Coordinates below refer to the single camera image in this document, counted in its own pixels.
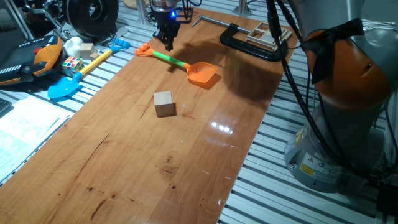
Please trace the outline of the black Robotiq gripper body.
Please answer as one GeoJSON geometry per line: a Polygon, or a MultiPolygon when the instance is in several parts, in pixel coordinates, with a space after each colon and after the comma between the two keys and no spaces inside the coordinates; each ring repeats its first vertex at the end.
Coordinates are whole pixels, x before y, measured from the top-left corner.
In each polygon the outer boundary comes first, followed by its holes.
{"type": "Polygon", "coordinates": [[[180,0],[152,0],[154,18],[159,35],[177,35],[180,23],[177,22],[176,7],[180,0]]]}

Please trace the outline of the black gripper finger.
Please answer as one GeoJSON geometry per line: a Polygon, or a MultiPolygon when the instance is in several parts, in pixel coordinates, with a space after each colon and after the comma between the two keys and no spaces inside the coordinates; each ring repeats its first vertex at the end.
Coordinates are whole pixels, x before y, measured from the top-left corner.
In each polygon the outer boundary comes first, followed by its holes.
{"type": "Polygon", "coordinates": [[[160,30],[154,33],[154,38],[161,42],[167,51],[170,51],[170,41],[166,35],[164,35],[160,30]]]}
{"type": "Polygon", "coordinates": [[[169,51],[174,49],[174,38],[178,35],[179,29],[179,26],[173,26],[169,29],[169,51]]]}

